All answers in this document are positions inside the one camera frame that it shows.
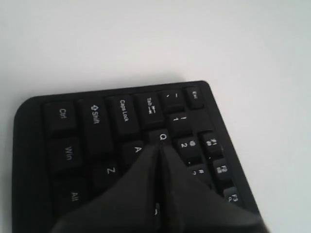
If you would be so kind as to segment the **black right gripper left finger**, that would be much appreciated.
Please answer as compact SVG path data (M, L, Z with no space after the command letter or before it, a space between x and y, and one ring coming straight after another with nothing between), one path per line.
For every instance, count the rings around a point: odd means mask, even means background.
M53 233L155 233L155 176L160 146L149 144L107 191L60 217Z

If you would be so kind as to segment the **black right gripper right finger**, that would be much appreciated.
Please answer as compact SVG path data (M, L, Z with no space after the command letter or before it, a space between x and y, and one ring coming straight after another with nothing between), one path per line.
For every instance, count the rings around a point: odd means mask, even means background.
M262 217L220 197L191 174L177 151L159 147L166 233L267 233Z

